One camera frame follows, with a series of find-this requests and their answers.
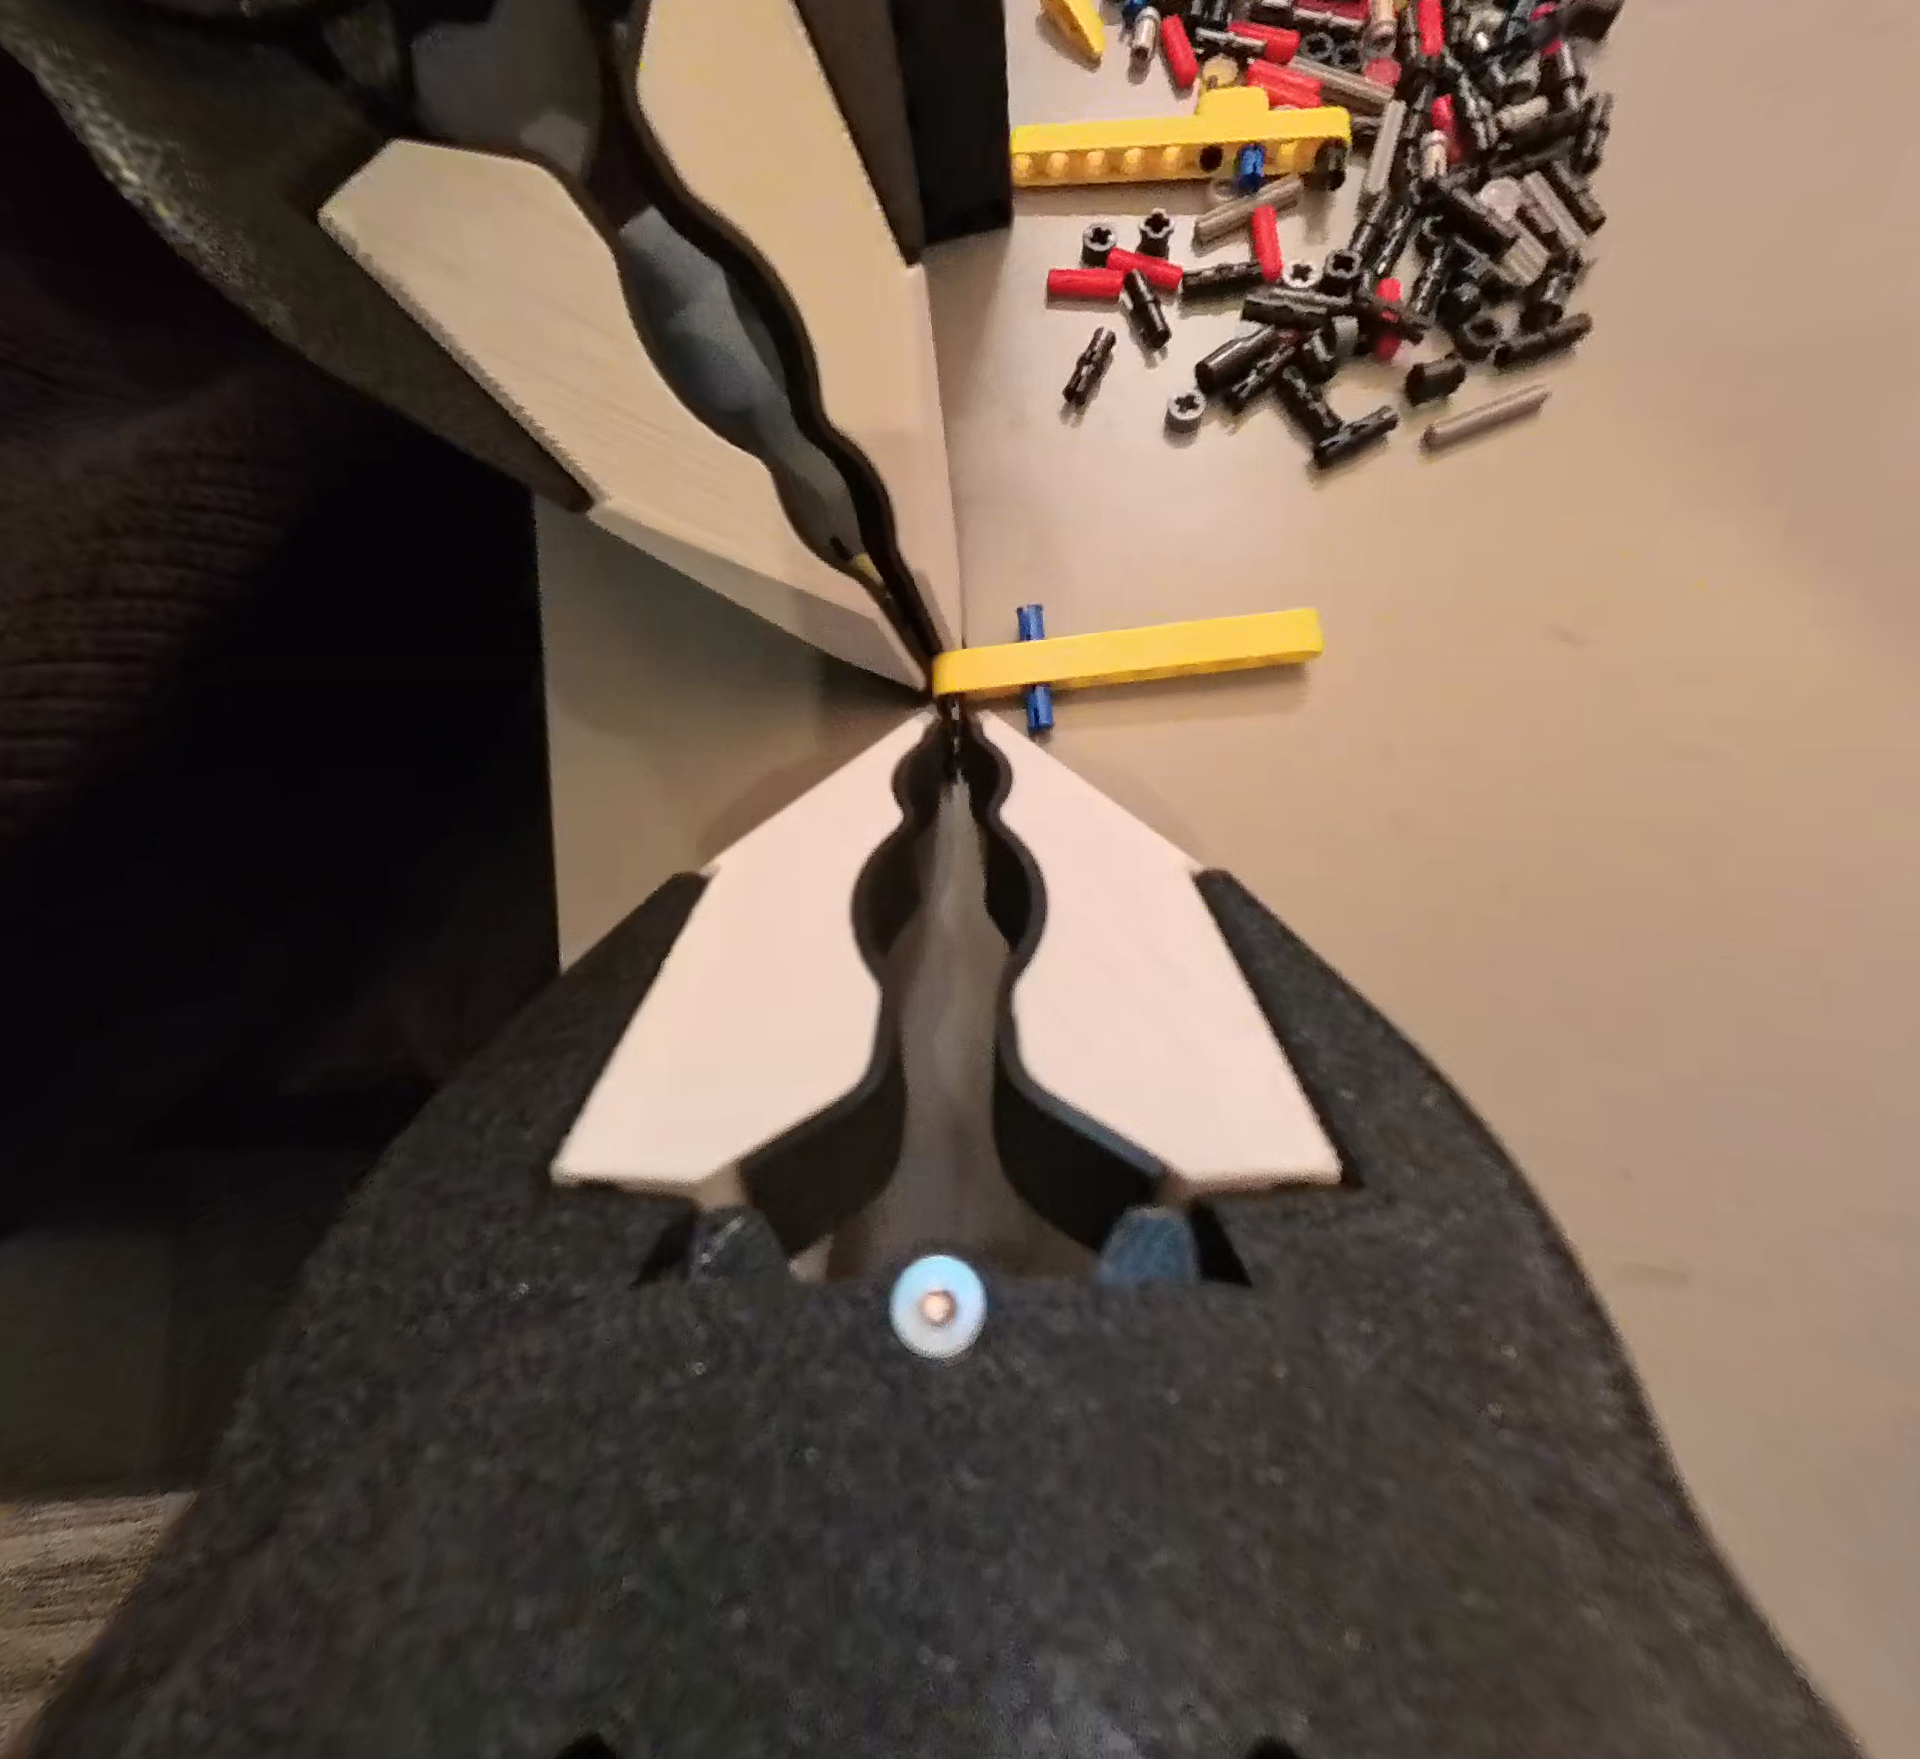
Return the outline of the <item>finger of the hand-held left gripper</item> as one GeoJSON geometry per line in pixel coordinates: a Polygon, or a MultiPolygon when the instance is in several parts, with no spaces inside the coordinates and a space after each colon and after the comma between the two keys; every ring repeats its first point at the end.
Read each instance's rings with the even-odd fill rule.
{"type": "Polygon", "coordinates": [[[631,109],[662,211],[732,277],[777,370],[783,422],[753,403],[749,450],[811,552],[872,556],[928,688],[963,624],[930,286],[799,0],[643,0],[631,109]]]}
{"type": "Polygon", "coordinates": [[[559,174],[388,143],[320,226],[589,494],[589,521],[831,657],[923,692],[876,595],[811,552],[766,466],[675,394],[610,241],[559,174]]]}

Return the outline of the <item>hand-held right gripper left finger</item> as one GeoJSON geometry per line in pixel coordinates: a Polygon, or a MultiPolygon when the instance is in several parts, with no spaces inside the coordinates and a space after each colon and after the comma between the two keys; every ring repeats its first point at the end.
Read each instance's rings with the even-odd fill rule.
{"type": "Polygon", "coordinates": [[[781,1246],[822,1244],[882,1193],[904,1134],[893,953],[946,746],[937,716],[908,718],[708,862],[554,1184],[747,1207],[781,1246]]]}

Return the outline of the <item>yellow angled beam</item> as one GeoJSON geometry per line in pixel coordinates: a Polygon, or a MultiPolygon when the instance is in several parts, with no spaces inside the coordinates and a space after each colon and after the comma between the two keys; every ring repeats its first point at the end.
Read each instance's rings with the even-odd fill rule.
{"type": "Polygon", "coordinates": [[[1018,189],[1232,181],[1245,154],[1260,178],[1309,174],[1322,151],[1352,146],[1351,111],[1277,106],[1263,88],[1215,88],[1188,115],[1029,123],[1010,134],[1018,189]]]}

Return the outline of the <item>person's dark sweater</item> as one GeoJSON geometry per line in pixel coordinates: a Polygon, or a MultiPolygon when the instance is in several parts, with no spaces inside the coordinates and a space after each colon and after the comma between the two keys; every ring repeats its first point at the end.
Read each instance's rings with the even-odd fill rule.
{"type": "Polygon", "coordinates": [[[529,494],[3,63],[7,1497],[199,1477],[350,1188],[556,969],[529,494]]]}

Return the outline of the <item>pile of black red pins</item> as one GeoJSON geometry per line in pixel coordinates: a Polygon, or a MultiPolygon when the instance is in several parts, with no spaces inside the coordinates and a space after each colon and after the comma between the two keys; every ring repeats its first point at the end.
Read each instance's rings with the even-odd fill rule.
{"type": "Polygon", "coordinates": [[[1043,277],[1043,303],[1099,313],[1063,383],[1089,410],[1129,335],[1148,366],[1176,318],[1232,318],[1164,402],[1164,437],[1277,408],[1311,466],[1375,452],[1438,408],[1448,452],[1545,402],[1462,408],[1479,370],[1516,374],[1591,330],[1573,308],[1605,226],[1596,176],[1615,101],[1587,54],[1624,0],[1036,0],[1077,65],[1122,66],[1133,108],[1188,115],[1215,88],[1351,111],[1352,146],[1309,174],[1079,189],[1113,209],[1043,277]]]}

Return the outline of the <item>long yellow beam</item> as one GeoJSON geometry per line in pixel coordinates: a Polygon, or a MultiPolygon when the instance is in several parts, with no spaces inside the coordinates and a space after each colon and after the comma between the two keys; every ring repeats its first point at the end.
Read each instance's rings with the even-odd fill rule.
{"type": "Polygon", "coordinates": [[[1107,689],[1270,668],[1302,668],[1324,652],[1317,611],[1054,633],[1043,643],[961,647],[933,657],[933,698],[1018,698],[1029,683],[1107,689]]]}

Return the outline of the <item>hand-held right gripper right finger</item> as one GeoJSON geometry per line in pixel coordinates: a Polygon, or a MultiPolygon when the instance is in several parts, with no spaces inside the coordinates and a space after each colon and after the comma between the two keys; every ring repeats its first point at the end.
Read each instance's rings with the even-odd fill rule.
{"type": "Polygon", "coordinates": [[[1133,1207],[1340,1185],[1206,870],[995,716],[955,763],[1005,946],[992,1140],[1018,1197],[1102,1244],[1133,1207]]]}

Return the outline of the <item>black rectangular block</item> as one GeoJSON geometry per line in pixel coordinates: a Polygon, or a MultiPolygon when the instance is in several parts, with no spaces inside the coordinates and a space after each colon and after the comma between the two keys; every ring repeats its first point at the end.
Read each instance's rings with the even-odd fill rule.
{"type": "Polygon", "coordinates": [[[893,0],[901,81],[931,245],[1012,214],[1003,0],[893,0]]]}

